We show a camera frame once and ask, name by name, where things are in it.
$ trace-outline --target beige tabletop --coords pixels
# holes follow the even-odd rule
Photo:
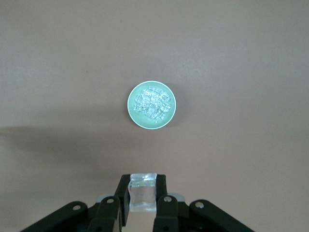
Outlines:
[[[147,80],[177,100],[158,130],[126,109]],[[1,0],[0,231],[132,173],[254,231],[307,232],[309,2]]]

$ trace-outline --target mint green bowl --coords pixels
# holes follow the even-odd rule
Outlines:
[[[136,104],[135,103],[136,96],[141,94],[143,90],[147,89],[149,86],[160,88],[170,95],[170,101],[169,101],[170,110],[167,116],[158,123],[155,123],[154,121],[149,119],[147,116],[142,115],[141,113],[133,110],[134,104]],[[175,96],[172,90],[170,90],[170,88],[164,85],[163,83],[158,82],[158,81],[145,81],[137,85],[130,93],[129,98],[127,100],[127,110],[129,112],[131,119],[140,127],[143,127],[145,129],[150,129],[150,130],[159,129],[161,127],[164,127],[166,124],[168,124],[174,117],[174,114],[176,112],[176,99],[175,99]]]

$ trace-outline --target gray surface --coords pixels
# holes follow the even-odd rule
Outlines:
[[[255,231],[307,232],[308,63],[307,0],[2,0],[0,231],[157,172]],[[126,112],[146,80],[178,103],[155,131]]]

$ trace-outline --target silver screw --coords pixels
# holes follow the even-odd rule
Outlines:
[[[72,208],[72,210],[79,210],[79,209],[81,209],[81,206],[79,204],[77,204],[76,206]]]
[[[202,202],[196,202],[195,206],[196,208],[200,208],[200,209],[204,208],[204,204]]]
[[[167,196],[163,199],[165,202],[171,202],[172,201],[172,198]]]
[[[113,202],[114,202],[114,199],[113,199],[113,198],[109,198],[106,202],[107,202],[107,203],[113,203]]]

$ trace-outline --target bowl rim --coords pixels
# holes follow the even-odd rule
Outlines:
[[[144,127],[144,126],[140,125],[139,123],[137,123],[137,122],[134,120],[134,118],[132,117],[131,113],[130,113],[130,110],[129,110],[129,99],[130,99],[130,97],[131,97],[133,91],[134,91],[137,87],[139,87],[139,86],[141,86],[141,85],[143,85],[143,84],[145,84],[145,83],[159,83],[159,84],[165,86],[165,87],[171,92],[171,94],[172,94],[172,96],[173,96],[173,99],[174,99],[174,102],[175,102],[175,109],[174,109],[174,112],[173,112],[172,116],[170,117],[170,119],[169,119],[165,124],[163,124],[163,125],[160,126],[160,127],[155,127],[155,128]],[[175,115],[175,112],[176,112],[176,98],[175,98],[175,95],[174,95],[173,91],[172,91],[167,85],[165,85],[164,83],[159,82],[159,81],[144,81],[144,82],[142,82],[142,83],[139,83],[137,86],[135,86],[135,87],[132,89],[132,91],[130,92],[129,97],[128,97],[128,99],[127,99],[127,111],[128,111],[128,113],[129,113],[129,115],[130,115],[130,118],[133,120],[133,122],[135,122],[136,125],[138,125],[138,126],[140,126],[140,127],[142,127],[142,128],[148,129],[148,130],[156,130],[156,129],[159,129],[159,128],[162,128],[162,127],[166,126],[166,125],[173,119],[173,117],[174,117],[174,115]]]

